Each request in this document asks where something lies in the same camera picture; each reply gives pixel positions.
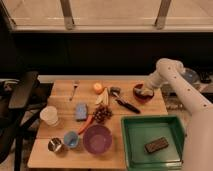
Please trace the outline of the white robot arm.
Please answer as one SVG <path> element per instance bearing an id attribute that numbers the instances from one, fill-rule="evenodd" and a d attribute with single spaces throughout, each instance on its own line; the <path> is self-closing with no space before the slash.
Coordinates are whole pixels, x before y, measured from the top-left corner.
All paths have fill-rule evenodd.
<path id="1" fill-rule="evenodd" d="M 186 129 L 181 171 L 213 171 L 213 103 L 183 77 L 181 61 L 161 58 L 145 80 L 142 94 L 148 95 L 168 82 L 191 114 Z"/>

